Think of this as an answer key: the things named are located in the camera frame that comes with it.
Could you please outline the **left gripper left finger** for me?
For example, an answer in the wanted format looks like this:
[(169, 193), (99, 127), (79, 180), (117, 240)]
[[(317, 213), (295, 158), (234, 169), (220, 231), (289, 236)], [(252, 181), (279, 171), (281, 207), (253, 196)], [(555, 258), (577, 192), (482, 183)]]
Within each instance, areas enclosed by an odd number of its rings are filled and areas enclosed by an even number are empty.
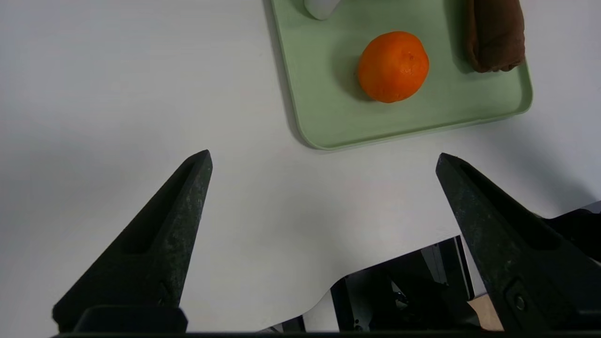
[(183, 287), (208, 193), (208, 150), (189, 156), (52, 308), (60, 334), (184, 334)]

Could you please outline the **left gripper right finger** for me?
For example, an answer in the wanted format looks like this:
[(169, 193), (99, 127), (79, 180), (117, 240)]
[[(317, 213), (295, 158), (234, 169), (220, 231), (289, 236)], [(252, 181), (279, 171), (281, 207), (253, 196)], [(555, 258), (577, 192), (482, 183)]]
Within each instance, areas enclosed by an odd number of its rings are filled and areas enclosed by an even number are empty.
[(536, 215), (466, 161), (436, 175), (505, 331), (599, 331), (600, 214)]

